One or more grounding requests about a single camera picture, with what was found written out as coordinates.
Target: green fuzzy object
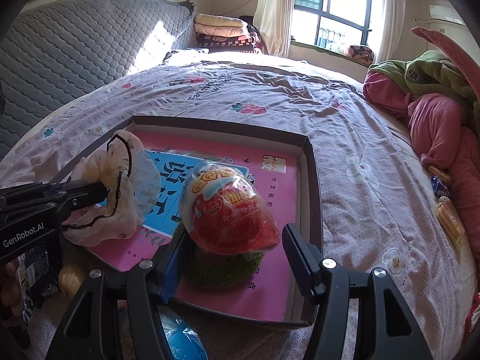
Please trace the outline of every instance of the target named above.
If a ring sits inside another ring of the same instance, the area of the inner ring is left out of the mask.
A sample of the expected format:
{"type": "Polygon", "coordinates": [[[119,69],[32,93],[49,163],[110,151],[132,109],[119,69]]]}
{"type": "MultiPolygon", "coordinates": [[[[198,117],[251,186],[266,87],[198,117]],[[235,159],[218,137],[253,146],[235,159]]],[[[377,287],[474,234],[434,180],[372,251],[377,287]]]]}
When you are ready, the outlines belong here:
{"type": "Polygon", "coordinates": [[[185,278],[202,288],[229,288],[246,281],[262,263],[263,253],[246,260],[242,254],[231,256],[228,262],[205,264],[192,259],[183,271],[185,278]]]}

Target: pink blanket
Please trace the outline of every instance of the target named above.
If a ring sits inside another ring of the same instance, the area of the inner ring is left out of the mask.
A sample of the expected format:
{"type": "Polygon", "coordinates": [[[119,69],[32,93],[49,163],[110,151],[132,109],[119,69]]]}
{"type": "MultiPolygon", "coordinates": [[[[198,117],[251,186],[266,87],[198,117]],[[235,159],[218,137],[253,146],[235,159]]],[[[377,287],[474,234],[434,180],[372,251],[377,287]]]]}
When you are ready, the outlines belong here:
{"type": "MultiPolygon", "coordinates": [[[[460,46],[437,31],[417,27],[412,32],[444,52],[480,97],[480,67],[460,46]]],[[[466,126],[465,111],[440,93],[412,99],[377,72],[367,74],[363,93],[369,102],[408,124],[413,150],[424,167],[433,164],[450,174],[452,201],[480,268],[480,149],[477,136],[466,126]]]]}

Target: finger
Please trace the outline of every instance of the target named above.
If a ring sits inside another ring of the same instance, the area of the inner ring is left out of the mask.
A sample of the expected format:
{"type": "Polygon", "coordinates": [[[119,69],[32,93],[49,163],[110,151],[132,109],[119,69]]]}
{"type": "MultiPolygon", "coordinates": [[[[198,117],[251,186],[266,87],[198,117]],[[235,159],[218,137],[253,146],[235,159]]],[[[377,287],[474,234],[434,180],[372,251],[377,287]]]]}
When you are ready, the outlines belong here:
{"type": "Polygon", "coordinates": [[[9,307],[15,304],[21,296],[22,292],[20,289],[20,283],[16,277],[8,277],[6,280],[2,281],[0,300],[4,306],[9,307]]]}
{"type": "Polygon", "coordinates": [[[20,297],[20,299],[18,299],[18,300],[17,300],[13,305],[11,305],[11,307],[10,307],[12,314],[13,314],[15,317],[19,317],[20,315],[22,315],[24,306],[25,306],[25,304],[23,303],[23,298],[20,297]]]}
{"type": "Polygon", "coordinates": [[[19,265],[20,265],[20,262],[18,261],[18,258],[14,259],[13,261],[10,261],[8,264],[5,264],[4,266],[0,266],[0,274],[15,276],[19,265]]]}

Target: headboard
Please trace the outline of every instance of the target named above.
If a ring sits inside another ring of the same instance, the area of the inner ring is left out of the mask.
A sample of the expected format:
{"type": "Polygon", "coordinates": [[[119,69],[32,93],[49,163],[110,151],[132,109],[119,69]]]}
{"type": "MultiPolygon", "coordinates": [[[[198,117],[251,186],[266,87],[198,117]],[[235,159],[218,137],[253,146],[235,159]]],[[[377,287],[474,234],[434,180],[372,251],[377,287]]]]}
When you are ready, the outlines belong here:
{"type": "Polygon", "coordinates": [[[58,0],[18,15],[0,43],[0,159],[45,116],[189,45],[194,6],[58,0]]]}

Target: silver bolt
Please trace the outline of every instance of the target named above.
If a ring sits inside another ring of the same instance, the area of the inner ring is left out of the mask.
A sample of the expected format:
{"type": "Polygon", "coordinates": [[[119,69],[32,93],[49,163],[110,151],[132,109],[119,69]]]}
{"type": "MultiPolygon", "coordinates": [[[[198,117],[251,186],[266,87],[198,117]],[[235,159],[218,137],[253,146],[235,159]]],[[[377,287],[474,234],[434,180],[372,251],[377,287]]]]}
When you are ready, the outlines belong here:
{"type": "Polygon", "coordinates": [[[151,259],[144,259],[142,261],[140,261],[140,268],[142,269],[148,269],[148,268],[151,268],[153,267],[153,261],[151,259]]]}
{"type": "Polygon", "coordinates": [[[322,264],[325,268],[333,269],[337,266],[337,263],[333,259],[324,259],[322,264]]]}
{"type": "Polygon", "coordinates": [[[385,269],[382,268],[375,268],[373,270],[373,274],[378,278],[384,278],[385,276],[387,276],[387,272],[385,272],[385,269]]]}
{"type": "Polygon", "coordinates": [[[97,279],[100,276],[102,276],[102,271],[99,269],[92,269],[90,273],[88,274],[92,279],[97,279]]]}

